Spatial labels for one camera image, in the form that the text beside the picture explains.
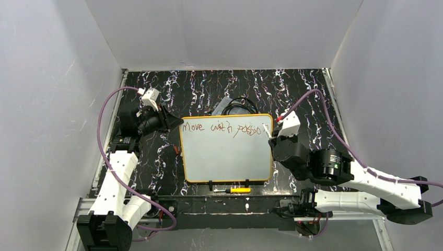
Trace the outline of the white whiteboard marker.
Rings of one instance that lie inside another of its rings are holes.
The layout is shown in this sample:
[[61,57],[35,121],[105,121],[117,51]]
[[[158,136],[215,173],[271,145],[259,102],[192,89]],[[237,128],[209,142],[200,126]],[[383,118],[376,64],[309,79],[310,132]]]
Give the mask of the white whiteboard marker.
[[263,128],[264,128],[264,132],[266,133],[267,137],[270,139],[272,136],[271,136],[271,133],[269,132],[268,126],[265,125],[264,123],[262,125],[263,125]]

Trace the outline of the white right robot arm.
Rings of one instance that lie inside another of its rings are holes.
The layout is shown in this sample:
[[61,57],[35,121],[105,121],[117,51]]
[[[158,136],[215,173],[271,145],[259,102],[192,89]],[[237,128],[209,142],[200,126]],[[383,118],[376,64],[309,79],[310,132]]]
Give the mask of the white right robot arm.
[[297,136],[274,136],[268,140],[272,158],[297,180],[320,186],[350,188],[347,192],[303,189],[298,202],[284,206],[284,217],[326,216],[333,211],[379,215],[403,225],[415,225],[433,217],[431,203],[423,200],[428,190],[422,176],[401,180],[385,173],[371,174],[353,158],[335,149],[310,150]]

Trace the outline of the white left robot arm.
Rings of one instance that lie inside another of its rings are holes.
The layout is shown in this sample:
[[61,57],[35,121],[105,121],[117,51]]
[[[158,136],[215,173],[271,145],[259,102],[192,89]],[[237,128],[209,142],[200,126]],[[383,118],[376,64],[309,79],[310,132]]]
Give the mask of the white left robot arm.
[[156,108],[122,108],[118,112],[118,129],[104,156],[107,172],[99,194],[87,214],[80,215],[77,230],[85,250],[129,250],[133,230],[152,208],[177,221],[171,212],[151,197],[129,187],[138,163],[139,142],[154,132],[169,133],[184,123],[164,105]]

